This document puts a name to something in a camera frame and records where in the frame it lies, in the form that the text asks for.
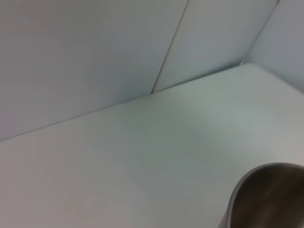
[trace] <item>white table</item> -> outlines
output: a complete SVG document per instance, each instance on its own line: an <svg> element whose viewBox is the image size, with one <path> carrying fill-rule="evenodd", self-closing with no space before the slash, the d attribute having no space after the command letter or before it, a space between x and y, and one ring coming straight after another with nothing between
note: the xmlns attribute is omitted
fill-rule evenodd
<svg viewBox="0 0 304 228"><path fill-rule="evenodd" d="M3 228L216 228L237 181L304 165L304 96L244 65L0 143Z"/></svg>

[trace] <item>white surface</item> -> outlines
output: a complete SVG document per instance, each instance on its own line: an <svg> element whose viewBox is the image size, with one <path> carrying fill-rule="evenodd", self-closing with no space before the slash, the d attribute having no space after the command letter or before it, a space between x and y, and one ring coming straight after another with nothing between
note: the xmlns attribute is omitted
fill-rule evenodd
<svg viewBox="0 0 304 228"><path fill-rule="evenodd" d="M281 0L248 61L271 70L304 92L304 1Z"/></svg>
<svg viewBox="0 0 304 228"><path fill-rule="evenodd" d="M0 224L217 228L268 162L304 165L304 96L245 65L0 142Z"/></svg>
<svg viewBox="0 0 304 228"><path fill-rule="evenodd" d="M156 91L239 65L277 0L190 0Z"/></svg>
<svg viewBox="0 0 304 228"><path fill-rule="evenodd" d="M185 4L0 1L0 139L149 94Z"/></svg>

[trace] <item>metal cup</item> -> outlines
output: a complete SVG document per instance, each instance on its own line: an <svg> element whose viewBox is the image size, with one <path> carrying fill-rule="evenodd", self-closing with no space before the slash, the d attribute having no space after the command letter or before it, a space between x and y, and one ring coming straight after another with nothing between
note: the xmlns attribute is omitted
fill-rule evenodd
<svg viewBox="0 0 304 228"><path fill-rule="evenodd" d="M234 188L219 228L303 228L304 167L272 163L248 172Z"/></svg>

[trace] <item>white tabletop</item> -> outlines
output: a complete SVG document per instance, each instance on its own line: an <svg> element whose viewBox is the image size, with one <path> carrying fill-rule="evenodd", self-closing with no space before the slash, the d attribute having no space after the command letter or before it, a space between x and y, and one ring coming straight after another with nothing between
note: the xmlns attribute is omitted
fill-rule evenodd
<svg viewBox="0 0 304 228"><path fill-rule="evenodd" d="M244 65L0 142L0 225L216 228L276 161L304 165L304 96Z"/></svg>

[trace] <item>white panel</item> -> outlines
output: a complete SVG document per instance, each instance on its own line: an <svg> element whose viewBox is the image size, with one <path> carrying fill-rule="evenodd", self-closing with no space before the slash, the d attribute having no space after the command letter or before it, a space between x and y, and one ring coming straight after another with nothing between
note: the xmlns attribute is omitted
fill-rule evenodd
<svg viewBox="0 0 304 228"><path fill-rule="evenodd" d="M149 94L185 5L0 1L0 139Z"/></svg>
<svg viewBox="0 0 304 228"><path fill-rule="evenodd" d="M190 0L156 91L241 62L277 0Z"/></svg>
<svg viewBox="0 0 304 228"><path fill-rule="evenodd" d="M237 181L304 165L304 96L245 65L0 142L12 228L217 228Z"/></svg>
<svg viewBox="0 0 304 228"><path fill-rule="evenodd" d="M303 0L281 0L248 60L271 70L304 92L303 11Z"/></svg>

